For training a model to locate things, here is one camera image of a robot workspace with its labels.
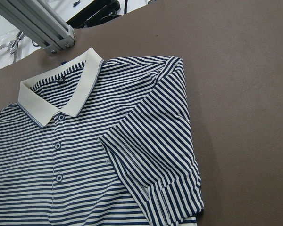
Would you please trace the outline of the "navy white striped polo shirt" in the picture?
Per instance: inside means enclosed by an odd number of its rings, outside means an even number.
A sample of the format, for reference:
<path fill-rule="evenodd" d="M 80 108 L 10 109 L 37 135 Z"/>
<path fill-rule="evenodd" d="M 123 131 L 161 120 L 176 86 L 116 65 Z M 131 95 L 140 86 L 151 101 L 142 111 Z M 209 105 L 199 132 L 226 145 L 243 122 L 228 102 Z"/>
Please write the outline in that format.
<path fill-rule="evenodd" d="M 91 48 L 0 111 L 0 226 L 194 226 L 203 207 L 179 57 Z"/>

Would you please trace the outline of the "metal clip hanger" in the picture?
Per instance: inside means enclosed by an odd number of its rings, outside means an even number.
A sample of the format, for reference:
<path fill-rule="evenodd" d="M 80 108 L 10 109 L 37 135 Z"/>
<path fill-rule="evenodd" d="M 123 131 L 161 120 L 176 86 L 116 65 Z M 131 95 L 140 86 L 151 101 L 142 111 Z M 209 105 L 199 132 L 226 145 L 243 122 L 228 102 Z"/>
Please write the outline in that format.
<path fill-rule="evenodd" d="M 13 64 L 16 63 L 20 56 L 20 50 L 19 50 L 19 42 L 23 39 L 24 33 L 22 31 L 19 31 L 16 35 L 16 38 L 10 42 L 6 42 L 2 45 L 0 45 L 0 51 L 4 48 L 7 49 L 7 52 L 10 55 L 13 55 Z"/>

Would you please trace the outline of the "aluminium extrusion frame post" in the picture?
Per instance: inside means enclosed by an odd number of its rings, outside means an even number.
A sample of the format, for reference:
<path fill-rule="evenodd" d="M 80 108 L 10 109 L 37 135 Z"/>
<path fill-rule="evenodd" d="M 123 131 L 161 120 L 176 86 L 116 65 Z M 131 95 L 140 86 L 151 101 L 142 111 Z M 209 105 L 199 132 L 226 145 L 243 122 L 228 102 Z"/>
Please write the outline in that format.
<path fill-rule="evenodd" d="M 49 55 L 75 45 L 73 28 L 44 0 L 0 0 L 0 15 Z"/>

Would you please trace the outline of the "black equipment box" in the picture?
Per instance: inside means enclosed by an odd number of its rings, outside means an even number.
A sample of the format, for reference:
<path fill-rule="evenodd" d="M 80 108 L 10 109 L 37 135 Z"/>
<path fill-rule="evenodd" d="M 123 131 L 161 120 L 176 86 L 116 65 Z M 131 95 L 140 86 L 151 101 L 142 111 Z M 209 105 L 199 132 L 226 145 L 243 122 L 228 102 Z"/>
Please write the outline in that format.
<path fill-rule="evenodd" d="M 97 26 L 143 6 L 153 0 L 62 0 L 57 11 L 73 28 Z"/>

